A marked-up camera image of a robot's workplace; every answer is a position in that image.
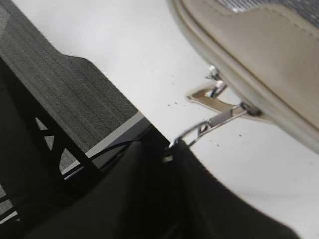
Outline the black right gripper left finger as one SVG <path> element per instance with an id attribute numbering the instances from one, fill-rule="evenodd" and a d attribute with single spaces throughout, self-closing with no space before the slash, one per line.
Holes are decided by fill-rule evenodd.
<path id="1" fill-rule="evenodd" d="M 150 172 L 147 154 L 133 142 L 87 195 L 26 235 L 27 239 L 179 239 Z"/>

